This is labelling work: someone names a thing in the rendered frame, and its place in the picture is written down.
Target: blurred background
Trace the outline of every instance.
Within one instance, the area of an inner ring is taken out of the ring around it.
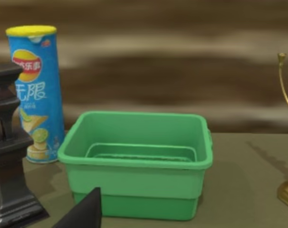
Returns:
[[[66,127],[87,110],[197,113],[212,132],[288,133],[277,53],[288,0],[0,0],[5,29],[58,28]],[[288,87],[288,63],[285,71]]]

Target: yellow lid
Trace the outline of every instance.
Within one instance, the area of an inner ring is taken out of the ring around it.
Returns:
[[[54,26],[48,25],[26,25],[12,27],[6,30],[8,36],[14,37],[29,37],[29,36],[43,36],[56,33],[57,29]]]

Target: lime slice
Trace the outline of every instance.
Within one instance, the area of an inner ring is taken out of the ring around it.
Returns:
[[[24,121],[26,121],[26,122],[31,121],[31,117],[28,116],[27,113],[22,108],[19,109],[19,113],[20,113],[20,115]]]
[[[48,138],[48,131],[44,128],[38,128],[33,132],[32,138],[36,143],[42,143]]]

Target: table surface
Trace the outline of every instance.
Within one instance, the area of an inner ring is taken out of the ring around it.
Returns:
[[[102,228],[288,228],[288,207],[277,199],[288,179],[288,134],[215,133],[214,163],[192,221],[103,218]],[[74,202],[64,166],[24,161],[29,188],[51,215],[29,228],[50,228]]]

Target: bin rim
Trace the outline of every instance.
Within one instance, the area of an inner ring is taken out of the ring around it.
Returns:
[[[196,162],[181,162],[181,161],[145,161],[145,160],[120,160],[118,162],[115,159],[109,158],[86,158],[72,157],[65,154],[68,143],[71,140],[72,135],[76,132],[77,127],[83,122],[84,118],[92,114],[133,114],[133,115],[158,115],[158,116],[188,116],[200,119],[203,128],[207,131],[203,131],[203,137],[210,140],[204,141],[206,148],[206,158],[203,161]],[[66,137],[58,150],[58,160],[65,165],[94,165],[94,166],[111,166],[111,167],[129,167],[129,168],[157,168],[157,169],[180,169],[180,170],[205,170],[212,166],[213,154],[212,154],[212,140],[210,131],[207,126],[207,122],[204,117],[197,114],[177,114],[177,113],[153,113],[153,112],[120,112],[120,111],[88,111],[82,113],[75,124],[66,134]]]

